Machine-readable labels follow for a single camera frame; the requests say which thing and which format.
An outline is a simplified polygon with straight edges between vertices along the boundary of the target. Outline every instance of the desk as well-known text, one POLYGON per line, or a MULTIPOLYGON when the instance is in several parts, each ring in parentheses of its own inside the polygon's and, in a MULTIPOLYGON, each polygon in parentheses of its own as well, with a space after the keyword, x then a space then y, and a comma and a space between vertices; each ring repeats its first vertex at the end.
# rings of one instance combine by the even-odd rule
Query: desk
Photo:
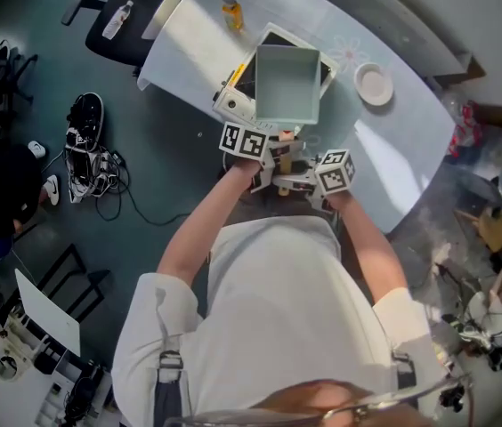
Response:
MULTIPOLYGON (((3 355, 4 339, 0 339, 0 357, 3 355)), ((80 369, 70 364, 64 356, 51 375, 44 375, 31 365, 19 378, 11 381, 0 379, 0 427, 53 425, 53 419, 47 416, 64 411, 65 397, 73 389, 80 373, 80 369), (54 384, 61 387, 59 394, 51 392, 54 384)), ((111 385, 110 375, 103 374, 89 415, 103 411, 103 403, 111 385)), ((86 419, 87 425, 97 424, 97 419, 86 419)))
POLYGON ((319 123, 301 132, 306 155, 350 149, 358 173, 352 193, 382 231, 393 230, 445 155, 454 128, 447 111, 387 45, 326 0, 238 1, 241 34, 226 28, 222 0, 182 0, 152 45, 138 86, 157 85, 221 121, 212 98, 255 48, 265 25, 301 37, 341 65, 321 100, 319 123), (393 99, 380 109, 364 105, 354 89, 353 72, 364 61, 392 76, 393 99))

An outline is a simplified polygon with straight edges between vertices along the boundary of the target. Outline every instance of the white board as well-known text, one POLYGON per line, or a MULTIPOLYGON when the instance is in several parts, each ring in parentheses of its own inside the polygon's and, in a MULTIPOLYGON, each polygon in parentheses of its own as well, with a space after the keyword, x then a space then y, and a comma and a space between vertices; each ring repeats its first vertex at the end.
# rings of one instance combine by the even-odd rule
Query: white board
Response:
POLYGON ((81 356, 79 323, 55 305, 17 269, 16 279, 26 314, 62 346, 81 356))

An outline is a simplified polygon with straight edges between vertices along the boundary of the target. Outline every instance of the cable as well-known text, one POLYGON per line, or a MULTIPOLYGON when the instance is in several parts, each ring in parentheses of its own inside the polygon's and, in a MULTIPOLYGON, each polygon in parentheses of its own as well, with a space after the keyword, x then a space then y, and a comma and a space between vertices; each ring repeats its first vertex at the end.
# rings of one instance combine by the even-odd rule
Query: cable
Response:
POLYGON ((75 405, 74 400, 77 394, 77 387, 84 380, 92 381, 92 379, 88 376, 85 378, 79 378, 75 383, 75 386, 73 386, 71 392, 67 392, 65 394, 65 399, 63 400, 63 407, 65 408, 65 419, 69 420, 70 422, 69 425, 75 425, 74 422, 83 419, 91 409, 91 401, 86 402, 83 407, 74 406, 75 405))
POLYGON ((53 164, 56 160, 58 160, 58 159, 59 159, 59 157, 60 157, 61 155, 63 155, 63 152, 65 152, 65 149, 63 149, 63 150, 59 153, 59 155, 58 155, 57 157, 55 157, 52 161, 50 161, 50 162, 49 162, 49 164, 48 164, 48 165, 47 165, 44 169, 42 169, 42 170, 41 170, 41 173, 44 173, 45 171, 47 171, 47 170, 51 167, 51 165, 52 165, 52 164, 53 164))
POLYGON ((178 213, 177 215, 174 215, 172 218, 170 218, 166 221, 163 221, 163 222, 154 222, 154 221, 148 219, 146 217, 146 215, 144 215, 144 213, 142 213, 141 210, 138 208, 138 205, 136 204, 133 193, 130 190, 131 182, 130 182, 130 173, 128 172, 128 169, 126 169, 126 167, 124 165, 119 165, 117 163, 117 161, 115 160, 115 158, 110 153, 109 153, 109 161, 110 161, 110 163, 113 163, 115 165, 115 167, 117 168, 117 183, 114 186, 108 186, 105 189, 105 191, 107 191, 110 195, 117 195, 118 196, 118 206, 117 206, 117 211, 115 212, 114 215, 112 215, 112 216, 104 215, 101 212, 101 209, 99 208, 99 199, 101 197, 95 198, 95 202, 94 202, 95 210, 97 211, 97 214, 104 221, 113 222, 120 216, 120 212, 122 210, 122 195, 123 195, 123 193, 128 194, 128 196, 130 197, 131 203, 133 203, 133 208, 134 208, 135 212, 140 215, 140 217, 144 220, 144 222, 148 223, 151 226, 163 227, 163 226, 166 226, 172 222, 175 222, 176 220, 178 220, 182 217, 187 217, 190 215, 189 213, 178 213), (123 177, 121 176, 121 172, 126 173, 126 180, 123 179, 123 177), (110 189, 116 189, 117 191, 113 193, 113 192, 109 191, 110 189))

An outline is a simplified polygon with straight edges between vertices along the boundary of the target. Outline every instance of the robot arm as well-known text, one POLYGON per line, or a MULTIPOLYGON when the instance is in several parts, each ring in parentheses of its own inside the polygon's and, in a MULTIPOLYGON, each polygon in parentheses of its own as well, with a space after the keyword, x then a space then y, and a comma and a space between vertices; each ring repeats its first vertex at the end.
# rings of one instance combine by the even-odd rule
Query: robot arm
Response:
POLYGON ((236 157, 254 159, 262 170, 253 179, 252 193, 273 184, 284 189, 306 193, 306 198, 318 210, 331 210, 325 196, 350 188, 356 169, 348 149, 328 150, 322 158, 301 156, 304 142, 272 141, 269 134, 254 127, 226 122, 219 148, 236 157), (293 163, 302 162, 298 173, 276 174, 275 168, 282 155, 291 154, 293 163))

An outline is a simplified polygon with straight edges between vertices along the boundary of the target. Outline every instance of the water bottle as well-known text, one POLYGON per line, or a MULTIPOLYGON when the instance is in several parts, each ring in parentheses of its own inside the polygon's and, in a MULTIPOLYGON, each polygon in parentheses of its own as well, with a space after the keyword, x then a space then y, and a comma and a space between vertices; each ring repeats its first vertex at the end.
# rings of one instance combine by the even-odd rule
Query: water bottle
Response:
POLYGON ((113 14, 112 18, 107 24, 107 27, 105 27, 105 29, 102 31, 102 35, 105 38, 112 39, 115 37, 117 32, 125 23, 125 20, 128 18, 128 16, 130 16, 130 10, 133 8, 133 4, 134 3, 129 0, 125 5, 117 9, 117 11, 113 14))

